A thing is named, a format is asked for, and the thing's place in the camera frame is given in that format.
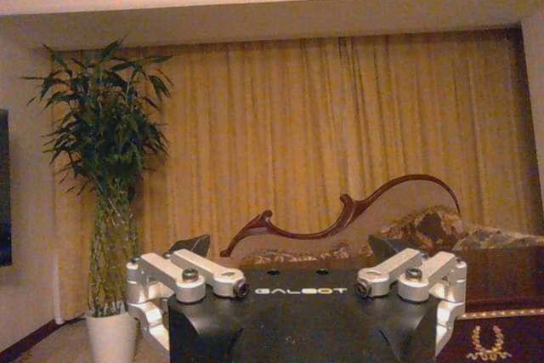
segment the metal clamp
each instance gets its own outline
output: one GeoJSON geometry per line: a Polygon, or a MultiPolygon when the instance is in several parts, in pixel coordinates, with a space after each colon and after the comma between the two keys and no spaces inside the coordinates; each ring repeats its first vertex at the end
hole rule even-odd
{"type": "Polygon", "coordinates": [[[168,352],[169,334],[162,320],[166,306],[153,301],[175,294],[181,303],[195,303],[206,296],[206,284],[220,297],[247,294],[246,277],[239,269],[225,268],[188,250],[133,258],[127,263],[128,313],[139,320],[148,340],[168,352]]]}
{"type": "Polygon", "coordinates": [[[244,298],[247,295],[246,277],[239,269],[225,268],[188,250],[174,252],[170,261],[179,268],[197,271],[219,297],[244,298]]]}
{"type": "Polygon", "coordinates": [[[467,263],[448,252],[426,260],[418,271],[407,270],[399,278],[399,295],[411,302],[425,302],[429,295],[441,299],[437,307],[438,354],[453,333],[455,319],[465,313],[467,263]]]}
{"type": "Polygon", "coordinates": [[[357,273],[355,289],[363,297],[382,297],[406,269],[422,264],[422,254],[412,248],[395,254],[373,268],[363,268],[357,273]]]}

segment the curtain fold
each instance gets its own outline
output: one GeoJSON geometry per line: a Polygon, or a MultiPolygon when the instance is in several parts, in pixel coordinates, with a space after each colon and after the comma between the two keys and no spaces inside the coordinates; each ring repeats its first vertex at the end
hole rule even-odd
{"type": "MultiPolygon", "coordinates": [[[[529,95],[517,31],[224,43],[172,54],[161,114],[169,156],[134,203],[141,251],[208,233],[218,254],[270,208],[296,232],[323,230],[338,197],[407,173],[443,179],[463,218],[542,233],[529,95]]],[[[85,310],[89,195],[57,188],[60,295],[85,310]]]]}

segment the white wall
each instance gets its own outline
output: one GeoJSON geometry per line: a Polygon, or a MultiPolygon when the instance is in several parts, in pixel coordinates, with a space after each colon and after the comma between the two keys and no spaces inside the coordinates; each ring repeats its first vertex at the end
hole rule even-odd
{"type": "Polygon", "coordinates": [[[522,20],[538,172],[544,201],[544,8],[522,20]]]}
{"type": "Polygon", "coordinates": [[[26,102],[35,84],[24,75],[44,74],[48,60],[0,33],[0,108],[8,109],[11,221],[14,264],[0,268],[0,350],[54,317],[53,177],[42,153],[48,113],[26,102]]]}

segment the bolt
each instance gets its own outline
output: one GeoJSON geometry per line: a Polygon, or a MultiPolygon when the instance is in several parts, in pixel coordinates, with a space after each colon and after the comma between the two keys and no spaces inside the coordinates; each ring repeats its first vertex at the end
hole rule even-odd
{"type": "Polygon", "coordinates": [[[421,281],[423,273],[419,268],[409,268],[405,271],[406,279],[409,281],[421,281]]]}
{"type": "Polygon", "coordinates": [[[195,282],[198,280],[198,271],[194,268],[186,268],[184,272],[181,273],[181,278],[184,282],[195,282]]]}
{"type": "Polygon", "coordinates": [[[367,298],[371,296],[372,287],[369,286],[366,282],[360,281],[355,284],[355,291],[359,294],[361,298],[367,298]]]}
{"type": "Polygon", "coordinates": [[[237,298],[244,298],[249,290],[246,280],[236,282],[232,290],[237,298]]]}

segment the floral cushion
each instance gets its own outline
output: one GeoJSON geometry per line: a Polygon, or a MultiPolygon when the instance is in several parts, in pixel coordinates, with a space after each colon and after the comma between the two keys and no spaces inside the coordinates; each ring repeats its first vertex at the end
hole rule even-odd
{"type": "Polygon", "coordinates": [[[430,207],[395,221],[377,235],[403,240],[410,247],[433,255],[438,251],[451,251],[467,233],[458,212],[446,207],[430,207]]]}
{"type": "Polygon", "coordinates": [[[470,233],[457,242],[454,250],[544,246],[544,236],[542,235],[525,235],[476,224],[468,224],[467,226],[470,233]]]}
{"type": "Polygon", "coordinates": [[[349,258],[349,245],[339,244],[324,252],[311,254],[306,252],[294,253],[278,249],[266,249],[245,256],[242,265],[256,264],[278,264],[278,263],[302,263],[307,261],[318,261],[320,259],[346,259],[349,258]]]}

